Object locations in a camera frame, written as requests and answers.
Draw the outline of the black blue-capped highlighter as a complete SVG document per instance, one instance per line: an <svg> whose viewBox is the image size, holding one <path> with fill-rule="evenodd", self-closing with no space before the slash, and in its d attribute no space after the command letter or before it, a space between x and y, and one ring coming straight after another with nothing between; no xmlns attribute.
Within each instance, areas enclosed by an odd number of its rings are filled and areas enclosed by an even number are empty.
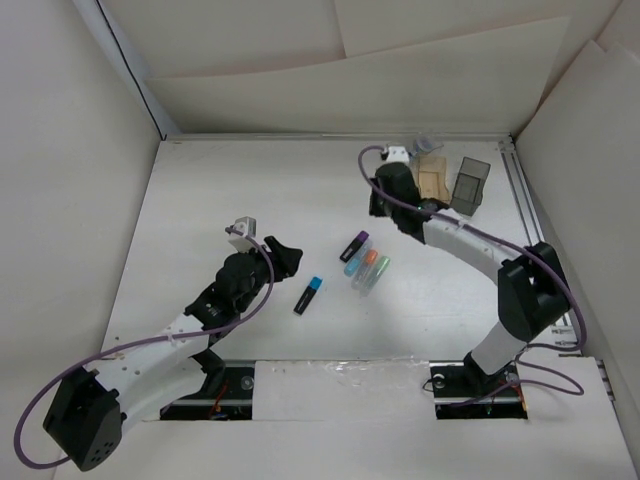
<svg viewBox="0 0 640 480"><path fill-rule="evenodd" d="M304 314L304 312L310 305L311 301L313 300L314 296L322 286L322 283L323 283L323 279L321 277L314 276L310 280L310 282L306 286L305 290L303 291L302 295L300 296L296 305L293 308L294 314L296 315Z"/></svg>

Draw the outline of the black purple-capped highlighter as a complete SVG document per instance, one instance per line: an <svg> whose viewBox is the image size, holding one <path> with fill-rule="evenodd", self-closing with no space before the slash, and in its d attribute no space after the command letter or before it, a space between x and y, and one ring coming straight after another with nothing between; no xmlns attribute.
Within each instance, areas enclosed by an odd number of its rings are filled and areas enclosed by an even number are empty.
<svg viewBox="0 0 640 480"><path fill-rule="evenodd" d="M349 245L344 249L344 251L339 256L339 259L343 263L349 262L353 256L361 249L361 247L365 244L365 242L369 239L369 233L362 230L360 231L356 237L349 243Z"/></svg>

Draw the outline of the light blue pastel highlighter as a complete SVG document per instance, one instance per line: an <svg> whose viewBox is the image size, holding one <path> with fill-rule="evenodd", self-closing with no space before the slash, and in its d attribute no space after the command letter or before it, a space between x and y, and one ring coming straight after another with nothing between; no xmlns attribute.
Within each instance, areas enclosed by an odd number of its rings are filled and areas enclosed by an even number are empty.
<svg viewBox="0 0 640 480"><path fill-rule="evenodd" d="M347 277L353 277L357 272L360 265L363 263L364 258L371 248L371 242L366 241L351 257L344 267L344 274Z"/></svg>

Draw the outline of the orange pastel highlighter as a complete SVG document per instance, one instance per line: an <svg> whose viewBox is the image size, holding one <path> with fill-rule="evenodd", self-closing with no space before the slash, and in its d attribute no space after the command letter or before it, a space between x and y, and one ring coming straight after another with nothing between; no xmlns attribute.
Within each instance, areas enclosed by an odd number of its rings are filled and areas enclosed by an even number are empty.
<svg viewBox="0 0 640 480"><path fill-rule="evenodd" d="M377 250L371 248L366 251L352 280L352 287L354 289L359 290L362 287L367 274L377 261L377 257Z"/></svg>

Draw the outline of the green pastel highlighter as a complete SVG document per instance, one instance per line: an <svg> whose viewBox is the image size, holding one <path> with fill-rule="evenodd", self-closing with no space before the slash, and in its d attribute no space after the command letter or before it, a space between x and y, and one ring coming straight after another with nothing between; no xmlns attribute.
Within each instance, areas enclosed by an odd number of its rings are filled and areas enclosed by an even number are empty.
<svg viewBox="0 0 640 480"><path fill-rule="evenodd" d="M377 260L377 262L372 266L370 271L364 277L362 285L359 287L359 293L362 296L367 296L373 290L382 275L389 267L389 264L390 258L388 256L381 256Z"/></svg>

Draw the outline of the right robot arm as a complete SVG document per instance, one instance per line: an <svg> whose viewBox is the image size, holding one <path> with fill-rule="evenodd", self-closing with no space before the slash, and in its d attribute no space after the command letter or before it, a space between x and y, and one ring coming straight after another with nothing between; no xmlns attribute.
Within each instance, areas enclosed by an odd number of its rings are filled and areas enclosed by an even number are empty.
<svg viewBox="0 0 640 480"><path fill-rule="evenodd" d="M402 233L451 254L496 286L498 320L462 369L465 387L486 393L507 364L570 309L555 250L539 242L517 253L481 236L448 204L423 198L404 163L382 165L370 181L370 215L390 218Z"/></svg>

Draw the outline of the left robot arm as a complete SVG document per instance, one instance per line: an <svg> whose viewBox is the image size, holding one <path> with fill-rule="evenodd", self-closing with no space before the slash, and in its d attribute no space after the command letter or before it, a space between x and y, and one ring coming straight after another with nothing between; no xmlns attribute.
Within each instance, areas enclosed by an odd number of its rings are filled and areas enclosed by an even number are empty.
<svg viewBox="0 0 640 480"><path fill-rule="evenodd" d="M262 290L294 276L303 252L272 236L228 256L214 282L161 333L122 357L92 360L64 375L43 427L82 472L103 463L136 423L173 401L222 387L211 346L233 330Z"/></svg>

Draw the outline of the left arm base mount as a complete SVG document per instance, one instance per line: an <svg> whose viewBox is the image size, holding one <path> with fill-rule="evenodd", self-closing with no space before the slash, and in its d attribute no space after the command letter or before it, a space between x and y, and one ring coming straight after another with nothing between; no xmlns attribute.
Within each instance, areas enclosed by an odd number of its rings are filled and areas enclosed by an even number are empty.
<svg viewBox="0 0 640 480"><path fill-rule="evenodd" d="M248 421L252 419L254 362L229 362L214 385L207 380L200 391L160 410L162 421Z"/></svg>

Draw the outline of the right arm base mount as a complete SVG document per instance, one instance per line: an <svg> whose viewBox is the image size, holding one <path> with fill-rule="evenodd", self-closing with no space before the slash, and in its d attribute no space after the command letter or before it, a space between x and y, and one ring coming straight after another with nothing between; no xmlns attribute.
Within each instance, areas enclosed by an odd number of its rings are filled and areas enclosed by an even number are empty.
<svg viewBox="0 0 640 480"><path fill-rule="evenodd" d="M513 363L482 386L465 377L461 362L434 362L422 389L433 395L438 420L494 420L528 418Z"/></svg>

